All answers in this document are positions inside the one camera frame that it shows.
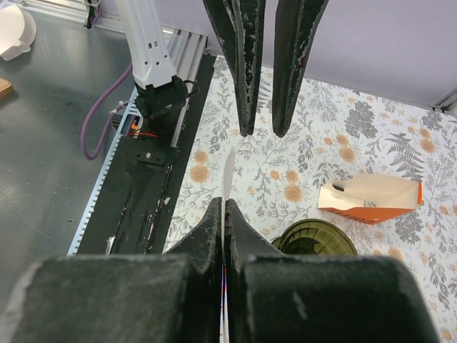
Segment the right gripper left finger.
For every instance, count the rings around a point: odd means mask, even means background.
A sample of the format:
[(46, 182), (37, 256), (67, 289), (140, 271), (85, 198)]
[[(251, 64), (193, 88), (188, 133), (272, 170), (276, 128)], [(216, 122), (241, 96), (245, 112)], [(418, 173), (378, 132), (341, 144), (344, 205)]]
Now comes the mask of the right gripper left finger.
[(165, 254), (79, 254), (32, 264), (1, 315), (3, 342), (217, 342), (221, 210)]

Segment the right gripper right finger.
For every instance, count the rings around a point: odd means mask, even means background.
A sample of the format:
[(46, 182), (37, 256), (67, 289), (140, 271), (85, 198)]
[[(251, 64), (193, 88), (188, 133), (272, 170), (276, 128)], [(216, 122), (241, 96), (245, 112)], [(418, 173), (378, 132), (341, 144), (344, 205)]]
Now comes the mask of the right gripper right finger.
[(437, 342), (408, 268), (390, 257), (286, 255), (225, 204), (231, 342)]

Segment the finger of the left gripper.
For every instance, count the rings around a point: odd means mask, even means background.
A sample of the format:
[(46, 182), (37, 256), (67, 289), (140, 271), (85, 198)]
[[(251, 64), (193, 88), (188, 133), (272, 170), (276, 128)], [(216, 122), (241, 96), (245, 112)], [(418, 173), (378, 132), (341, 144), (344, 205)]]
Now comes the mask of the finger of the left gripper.
[(326, 0), (279, 1), (276, 9), (272, 125), (277, 136), (290, 128), (298, 93)]
[(240, 135), (252, 135), (261, 78), (266, 2), (207, 0), (204, 7), (233, 77)]

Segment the green glass dripper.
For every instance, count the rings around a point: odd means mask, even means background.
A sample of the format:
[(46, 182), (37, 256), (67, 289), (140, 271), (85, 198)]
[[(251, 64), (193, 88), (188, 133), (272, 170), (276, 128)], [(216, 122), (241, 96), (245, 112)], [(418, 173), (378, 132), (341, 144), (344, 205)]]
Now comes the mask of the green glass dripper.
[(296, 222), (272, 245), (284, 254), (358, 256), (353, 242), (341, 229), (320, 219)]

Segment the orange coffee filter pack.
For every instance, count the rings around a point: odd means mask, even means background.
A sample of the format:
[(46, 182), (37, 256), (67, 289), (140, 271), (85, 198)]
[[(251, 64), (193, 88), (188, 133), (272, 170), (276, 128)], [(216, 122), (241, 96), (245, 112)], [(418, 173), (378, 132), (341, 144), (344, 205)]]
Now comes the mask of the orange coffee filter pack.
[(376, 225), (422, 206), (423, 184), (400, 177), (359, 174), (321, 187), (318, 208), (363, 224)]

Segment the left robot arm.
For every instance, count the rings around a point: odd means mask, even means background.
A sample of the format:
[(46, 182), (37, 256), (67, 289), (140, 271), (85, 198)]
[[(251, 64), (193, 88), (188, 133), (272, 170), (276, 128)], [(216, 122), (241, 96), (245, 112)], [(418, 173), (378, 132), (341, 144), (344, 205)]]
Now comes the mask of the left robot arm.
[[(276, 8), (272, 127), (288, 132), (306, 65), (327, 1), (279, 1)], [(117, 1), (131, 54), (138, 96), (135, 103), (150, 126), (165, 124), (197, 94), (177, 74), (152, 1)], [(234, 80), (241, 136), (253, 134), (261, 78), (265, 1), (205, 1), (204, 8)]]

